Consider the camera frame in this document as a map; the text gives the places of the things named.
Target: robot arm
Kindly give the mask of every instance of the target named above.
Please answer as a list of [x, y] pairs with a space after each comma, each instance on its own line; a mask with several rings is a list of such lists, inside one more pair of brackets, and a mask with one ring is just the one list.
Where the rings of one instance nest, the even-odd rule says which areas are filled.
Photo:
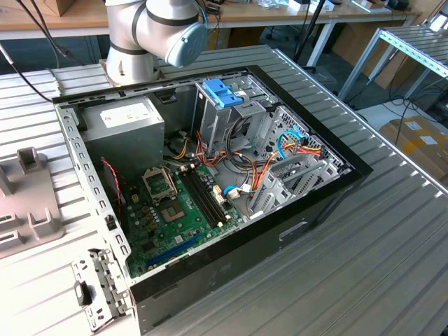
[[107, 0], [106, 6], [111, 38], [106, 69], [118, 84], [157, 79], [157, 57], [187, 66], [207, 43], [194, 0]]

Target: aluminum workbench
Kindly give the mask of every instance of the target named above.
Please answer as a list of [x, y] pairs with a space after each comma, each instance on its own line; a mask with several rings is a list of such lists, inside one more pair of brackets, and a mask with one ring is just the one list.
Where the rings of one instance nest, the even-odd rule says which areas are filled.
[[[169, 78], [257, 64], [374, 172], [329, 219], [152, 335], [438, 335], [448, 324], [448, 192], [278, 50], [203, 53]], [[47, 95], [107, 88], [100, 66], [28, 73]], [[102, 247], [56, 113], [16, 75], [0, 77], [0, 158], [35, 146], [50, 159], [66, 234], [0, 260], [2, 335], [90, 335], [70, 262]], [[103, 335], [138, 335], [131, 317]]]

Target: side panel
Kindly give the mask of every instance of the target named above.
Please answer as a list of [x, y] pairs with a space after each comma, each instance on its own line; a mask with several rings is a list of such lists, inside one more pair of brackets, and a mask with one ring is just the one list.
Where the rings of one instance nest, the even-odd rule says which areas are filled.
[[[354, 188], [355, 185], [361, 182], [358, 181], [354, 185], [350, 185], [327, 198], [321, 199], [320, 202], [314, 203], [314, 205], [304, 211], [300, 211], [288, 220], [283, 221], [279, 217], [278, 221], [282, 223], [273, 223], [272, 226], [274, 227], [272, 229], [252, 239], [248, 243], [232, 249], [229, 253], [226, 253], [204, 267], [200, 267], [196, 272], [190, 273], [177, 282], [166, 282], [171, 278], [171, 271], [176, 272], [176, 266], [178, 265], [173, 265], [165, 271], [131, 287], [131, 292], [137, 304], [140, 333], [143, 335], [164, 323], [182, 309], [212, 293], [247, 269], [257, 265], [294, 242], [305, 232], [315, 228], [326, 219], [328, 214], [352, 190], [356, 189]], [[256, 227], [249, 227], [249, 229], [255, 231]], [[237, 232], [220, 241], [218, 244], [231, 246], [238, 240], [237, 236], [244, 235], [244, 233], [244, 230]], [[203, 254], [202, 258], [213, 259], [214, 256], [212, 254], [214, 252], [208, 250], [210, 248], [205, 250], [205, 253], [200, 252]], [[154, 288], [154, 284], [163, 283], [166, 284], [164, 289], [148, 295], [151, 289]]]

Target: chip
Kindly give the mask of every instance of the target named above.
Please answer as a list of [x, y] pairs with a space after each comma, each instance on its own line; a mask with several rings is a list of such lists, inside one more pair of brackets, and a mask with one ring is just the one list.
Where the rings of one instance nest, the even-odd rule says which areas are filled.
[[162, 213], [162, 216], [167, 223], [185, 216], [185, 212], [182, 209], [181, 203], [179, 203], [179, 201], [177, 200], [166, 202], [160, 205], [160, 212]]
[[148, 252], [149, 250], [152, 250], [155, 248], [154, 242], [152, 240], [147, 241], [145, 244], [141, 245], [141, 248], [143, 249], [143, 252]]

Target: desk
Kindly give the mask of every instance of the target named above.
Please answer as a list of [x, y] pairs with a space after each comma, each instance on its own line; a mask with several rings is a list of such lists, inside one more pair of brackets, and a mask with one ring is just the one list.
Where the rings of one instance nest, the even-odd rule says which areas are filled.
[[[352, 3], [336, 6], [332, 12], [322, 12], [317, 24], [324, 24], [324, 28], [308, 60], [307, 66], [315, 66], [333, 28], [342, 22], [375, 22], [401, 21], [403, 26], [410, 26], [421, 13], [410, 11], [391, 13], [368, 13]], [[220, 28], [236, 27], [266, 27], [302, 24], [305, 13], [293, 10], [288, 6], [279, 9], [264, 9], [256, 3], [224, 3], [221, 6]], [[102, 0], [77, 0], [63, 17], [45, 16], [48, 28], [54, 37], [58, 36], [86, 36], [109, 34], [106, 7]], [[209, 16], [208, 28], [216, 26], [216, 18]], [[0, 13], [0, 40], [41, 38], [42, 33], [22, 10], [4, 8]]]
[[[151, 335], [440, 335], [447, 324], [448, 192], [322, 85], [266, 45], [203, 52], [168, 78], [257, 64], [374, 171], [329, 219]], [[66, 95], [109, 87], [98, 65], [56, 69]], [[49, 71], [27, 76], [58, 95]], [[16, 74], [0, 76], [0, 159], [34, 146], [50, 160], [63, 238], [0, 260], [2, 335], [90, 336], [70, 262], [102, 248], [56, 112]], [[101, 336], [138, 336], [132, 317]]]

